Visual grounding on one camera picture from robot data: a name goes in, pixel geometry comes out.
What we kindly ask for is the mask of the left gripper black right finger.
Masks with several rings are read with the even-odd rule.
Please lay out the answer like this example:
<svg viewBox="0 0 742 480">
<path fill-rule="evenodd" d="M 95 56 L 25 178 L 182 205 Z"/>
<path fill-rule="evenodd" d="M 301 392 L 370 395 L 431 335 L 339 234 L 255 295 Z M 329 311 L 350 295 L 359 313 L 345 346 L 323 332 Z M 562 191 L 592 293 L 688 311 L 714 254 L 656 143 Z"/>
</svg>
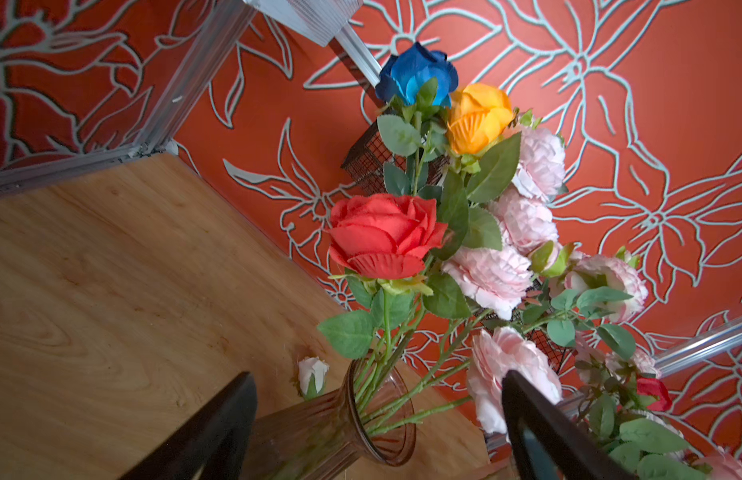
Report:
<svg viewBox="0 0 742 480">
<path fill-rule="evenodd" d="M 502 405 L 513 458 L 522 479 L 632 479 L 576 425 L 512 370 Z"/>
</svg>

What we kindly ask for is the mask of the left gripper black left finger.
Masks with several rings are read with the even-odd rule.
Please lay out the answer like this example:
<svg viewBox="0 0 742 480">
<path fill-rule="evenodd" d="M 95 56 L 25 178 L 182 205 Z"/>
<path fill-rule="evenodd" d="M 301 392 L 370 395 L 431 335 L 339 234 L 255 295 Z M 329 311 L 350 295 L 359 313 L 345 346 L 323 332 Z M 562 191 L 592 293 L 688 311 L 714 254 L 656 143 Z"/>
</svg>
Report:
<svg viewBox="0 0 742 480">
<path fill-rule="evenodd" d="M 258 407 L 254 377 L 242 372 L 124 479 L 237 479 Z"/>
</svg>

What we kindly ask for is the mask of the red rose stem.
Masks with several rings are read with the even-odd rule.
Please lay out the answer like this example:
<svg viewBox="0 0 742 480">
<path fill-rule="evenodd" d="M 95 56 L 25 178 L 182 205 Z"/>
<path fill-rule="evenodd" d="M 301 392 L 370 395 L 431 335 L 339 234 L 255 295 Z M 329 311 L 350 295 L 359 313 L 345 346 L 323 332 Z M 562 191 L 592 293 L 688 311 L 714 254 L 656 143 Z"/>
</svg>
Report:
<svg viewBox="0 0 742 480">
<path fill-rule="evenodd" d="M 657 378 L 637 378 L 637 393 L 641 397 L 651 397 L 651 400 L 645 400 L 644 404 L 649 411 L 667 412 L 674 405 L 674 401 L 666 385 Z"/>
</svg>

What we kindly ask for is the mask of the white rose bud stem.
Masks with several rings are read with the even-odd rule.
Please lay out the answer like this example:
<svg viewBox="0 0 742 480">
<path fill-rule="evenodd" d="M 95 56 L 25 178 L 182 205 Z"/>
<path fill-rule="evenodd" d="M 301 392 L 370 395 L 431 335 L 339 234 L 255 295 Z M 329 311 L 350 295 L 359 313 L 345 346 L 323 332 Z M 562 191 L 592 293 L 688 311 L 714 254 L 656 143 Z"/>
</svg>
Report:
<svg viewBox="0 0 742 480">
<path fill-rule="evenodd" d="M 329 370 L 330 366 L 318 357 L 308 357 L 298 362 L 299 390 L 305 401 L 313 400 L 325 392 Z"/>
</svg>

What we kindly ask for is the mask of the red rose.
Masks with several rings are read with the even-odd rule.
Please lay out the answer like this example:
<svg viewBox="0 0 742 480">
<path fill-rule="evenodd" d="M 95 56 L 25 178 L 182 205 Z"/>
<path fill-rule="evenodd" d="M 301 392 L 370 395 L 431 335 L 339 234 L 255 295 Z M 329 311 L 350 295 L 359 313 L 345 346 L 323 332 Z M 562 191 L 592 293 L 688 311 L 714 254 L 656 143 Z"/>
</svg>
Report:
<svg viewBox="0 0 742 480">
<path fill-rule="evenodd" d="M 358 307 L 322 321 L 318 330 L 337 353 L 357 362 L 350 388 L 365 420 L 403 405 L 376 398 L 425 317 L 424 302 L 434 295 L 428 262 L 447 229 L 436 200 L 419 196 L 354 196 L 330 211 L 327 255 Z"/>
</svg>

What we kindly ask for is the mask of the yellow rose stem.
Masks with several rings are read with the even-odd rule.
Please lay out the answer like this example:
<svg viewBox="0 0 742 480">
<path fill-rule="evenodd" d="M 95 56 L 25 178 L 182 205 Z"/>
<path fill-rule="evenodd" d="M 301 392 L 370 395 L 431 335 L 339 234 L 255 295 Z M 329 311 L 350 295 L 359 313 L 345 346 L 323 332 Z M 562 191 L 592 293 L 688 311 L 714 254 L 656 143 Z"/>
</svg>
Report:
<svg viewBox="0 0 742 480">
<path fill-rule="evenodd" d="M 521 135 L 509 132 L 516 116 L 509 96 L 497 87 L 470 84 L 451 95 L 443 259 L 461 248 L 500 251 L 508 244 L 485 207 L 505 193 L 516 174 Z"/>
</svg>

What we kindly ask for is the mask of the blue rose stem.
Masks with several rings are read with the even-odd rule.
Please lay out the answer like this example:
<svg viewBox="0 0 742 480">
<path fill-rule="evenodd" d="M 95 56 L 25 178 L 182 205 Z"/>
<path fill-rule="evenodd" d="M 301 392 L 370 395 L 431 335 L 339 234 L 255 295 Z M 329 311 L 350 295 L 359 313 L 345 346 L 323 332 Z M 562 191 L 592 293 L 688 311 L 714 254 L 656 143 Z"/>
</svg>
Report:
<svg viewBox="0 0 742 480">
<path fill-rule="evenodd" d="M 429 164 L 447 150 L 446 120 L 458 86 L 448 55 L 419 42 L 383 66 L 375 93 L 384 109 L 376 125 L 386 148 L 406 160 L 403 168 L 383 167 L 389 193 L 416 195 L 425 187 Z"/>
</svg>

